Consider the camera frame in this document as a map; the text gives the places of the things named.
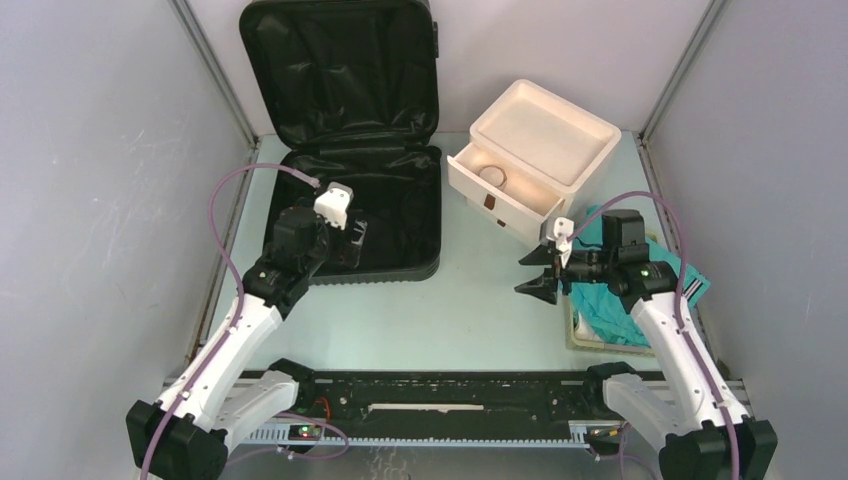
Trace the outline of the peach cosmetic tube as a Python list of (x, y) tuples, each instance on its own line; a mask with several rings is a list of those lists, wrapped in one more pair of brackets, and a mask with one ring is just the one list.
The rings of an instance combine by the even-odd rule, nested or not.
[(483, 181), (498, 190), (503, 190), (508, 182), (508, 176), (506, 171), (498, 165), (483, 166), (480, 169), (478, 176)]

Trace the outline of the light teal bottom garment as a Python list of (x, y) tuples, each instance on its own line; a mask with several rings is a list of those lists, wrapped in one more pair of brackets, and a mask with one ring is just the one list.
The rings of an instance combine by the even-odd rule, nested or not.
[[(578, 235), (581, 249), (599, 250), (603, 240), (603, 220), (599, 216)], [(651, 261), (664, 261), (679, 273), (680, 258), (645, 234)], [(694, 266), (687, 264), (683, 296), (690, 309), (710, 288), (711, 282)], [(577, 338), (625, 347), (650, 348), (648, 340), (633, 318), (625, 311), (619, 297), (603, 284), (575, 284), (570, 296)]]

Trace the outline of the white drawer unit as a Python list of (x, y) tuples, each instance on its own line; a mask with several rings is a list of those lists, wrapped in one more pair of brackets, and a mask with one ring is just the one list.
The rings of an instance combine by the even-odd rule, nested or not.
[[(470, 127), (448, 158), (450, 185), (523, 243), (538, 244), (550, 217), (582, 211), (622, 139), (612, 123), (526, 80), (515, 81)], [(498, 165), (503, 190), (478, 173)]]

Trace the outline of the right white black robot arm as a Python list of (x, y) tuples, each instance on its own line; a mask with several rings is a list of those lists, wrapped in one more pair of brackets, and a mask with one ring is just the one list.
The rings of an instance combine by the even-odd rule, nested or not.
[(574, 249), (573, 221), (546, 220), (539, 246), (520, 261), (544, 271), (515, 290), (556, 304), (575, 284), (606, 285), (648, 340), (674, 402), (615, 363), (591, 368), (596, 379), (581, 392), (583, 408), (596, 418), (621, 416), (657, 451), (665, 479), (764, 478), (777, 434), (768, 421), (754, 419), (723, 380), (676, 290), (679, 271), (651, 260), (638, 211), (609, 210), (601, 218), (596, 250)]

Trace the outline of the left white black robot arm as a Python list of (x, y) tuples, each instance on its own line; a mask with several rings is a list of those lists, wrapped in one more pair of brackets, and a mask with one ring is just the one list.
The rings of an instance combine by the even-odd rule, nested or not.
[(315, 388), (272, 370), (230, 394), (258, 347), (276, 331), (326, 264), (356, 266), (368, 222), (330, 207), (290, 207), (245, 274), (225, 320), (159, 398), (137, 401), (126, 416), (141, 478), (216, 479), (233, 450), (274, 415), (304, 416)]

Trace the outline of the black ribbed hard-shell suitcase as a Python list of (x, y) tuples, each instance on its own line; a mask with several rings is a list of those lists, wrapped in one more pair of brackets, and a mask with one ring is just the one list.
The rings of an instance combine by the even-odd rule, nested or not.
[(437, 26), (425, 1), (255, 1), (239, 33), (284, 169), (351, 188), (359, 261), (317, 285), (422, 281), (442, 233)]

